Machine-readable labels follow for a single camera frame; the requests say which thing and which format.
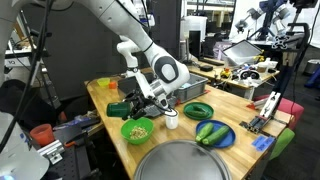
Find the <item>white mug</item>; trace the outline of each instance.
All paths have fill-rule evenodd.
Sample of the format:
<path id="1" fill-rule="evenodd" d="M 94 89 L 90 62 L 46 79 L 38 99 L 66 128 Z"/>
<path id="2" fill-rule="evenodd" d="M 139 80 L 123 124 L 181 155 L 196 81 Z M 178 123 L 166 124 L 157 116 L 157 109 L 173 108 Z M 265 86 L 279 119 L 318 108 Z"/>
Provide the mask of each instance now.
<path id="1" fill-rule="evenodd" d="M 179 124 L 179 113 L 178 111 L 165 112 L 166 115 L 166 126 L 168 129 L 175 129 Z"/>

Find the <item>green vegetable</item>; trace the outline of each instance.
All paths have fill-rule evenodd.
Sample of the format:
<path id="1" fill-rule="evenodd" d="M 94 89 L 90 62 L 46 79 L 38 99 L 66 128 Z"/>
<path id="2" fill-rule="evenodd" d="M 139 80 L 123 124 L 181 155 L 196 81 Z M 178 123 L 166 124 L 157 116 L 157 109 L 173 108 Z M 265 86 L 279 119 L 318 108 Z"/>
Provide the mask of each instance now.
<path id="1" fill-rule="evenodd" d="M 205 109 L 203 109 L 201 106 L 199 105 L 192 105 L 193 109 L 195 111 L 202 111 L 202 112 L 207 112 Z"/>
<path id="2" fill-rule="evenodd" d="M 186 113 L 190 116 L 194 116 L 197 118 L 205 118 L 208 116 L 208 112 L 202 112 L 202 111 L 186 111 Z"/>
<path id="3" fill-rule="evenodd" d="M 216 132 L 214 132 L 214 133 L 210 134 L 208 137 L 204 138 L 202 140 L 202 144 L 213 145 L 213 144 L 219 142 L 224 137 L 226 137 L 226 135 L 228 134 L 229 131 L 230 131 L 230 128 L 228 126 L 222 126 Z"/>
<path id="4" fill-rule="evenodd" d="M 207 137 L 213 130 L 213 123 L 207 123 L 204 125 L 196 136 L 196 142 L 201 142 L 202 139 Z"/>

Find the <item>bowl of grains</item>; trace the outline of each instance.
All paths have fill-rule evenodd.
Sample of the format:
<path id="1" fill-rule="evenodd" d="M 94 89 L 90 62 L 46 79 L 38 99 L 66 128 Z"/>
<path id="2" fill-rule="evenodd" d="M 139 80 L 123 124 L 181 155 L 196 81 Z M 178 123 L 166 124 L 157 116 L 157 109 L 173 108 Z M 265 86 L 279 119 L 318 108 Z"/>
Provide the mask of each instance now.
<path id="1" fill-rule="evenodd" d="M 145 143 L 153 131 L 153 122 L 145 117 L 129 119 L 121 127 L 121 135 L 131 144 Z"/>

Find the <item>metal stand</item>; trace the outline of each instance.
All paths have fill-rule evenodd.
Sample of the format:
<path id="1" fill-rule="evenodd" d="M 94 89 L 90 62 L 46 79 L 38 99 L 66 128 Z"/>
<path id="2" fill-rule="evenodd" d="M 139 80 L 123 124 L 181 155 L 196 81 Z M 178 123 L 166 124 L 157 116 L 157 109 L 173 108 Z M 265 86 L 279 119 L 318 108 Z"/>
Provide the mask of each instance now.
<path id="1" fill-rule="evenodd" d="M 254 133 L 260 133 L 262 128 L 268 123 L 270 119 L 273 119 L 274 114 L 277 111 L 277 108 L 280 104 L 281 98 L 288 86 L 290 78 L 294 74 L 294 72 L 298 69 L 305 52 L 309 46 L 308 40 L 310 37 L 309 26 L 306 23 L 290 23 L 288 26 L 301 26 L 304 28 L 304 36 L 301 38 L 301 34 L 297 36 L 300 37 L 301 43 L 297 43 L 295 48 L 290 48 L 280 51 L 283 52 L 283 57 L 286 62 L 286 65 L 282 67 L 279 74 L 279 80 L 277 84 L 274 86 L 271 95 L 269 96 L 265 106 L 260 112 L 260 115 L 255 117 L 250 123 L 248 123 L 248 127 L 246 127 L 249 131 Z M 295 38 L 294 32 L 290 32 L 292 34 L 292 38 Z"/>

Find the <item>green bowl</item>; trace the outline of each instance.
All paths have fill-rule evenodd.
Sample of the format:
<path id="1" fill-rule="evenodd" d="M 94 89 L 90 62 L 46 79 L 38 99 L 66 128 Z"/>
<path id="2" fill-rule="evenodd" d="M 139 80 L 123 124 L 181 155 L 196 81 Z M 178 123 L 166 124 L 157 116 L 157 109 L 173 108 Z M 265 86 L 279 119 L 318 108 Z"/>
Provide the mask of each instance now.
<path id="1" fill-rule="evenodd" d="M 145 128 L 148 131 L 148 135 L 140 139 L 131 139 L 130 132 L 135 126 Z M 148 118 L 142 117 L 138 120 L 129 119 L 121 127 L 121 135 L 131 144 L 143 144 L 151 137 L 153 127 L 153 122 Z"/>

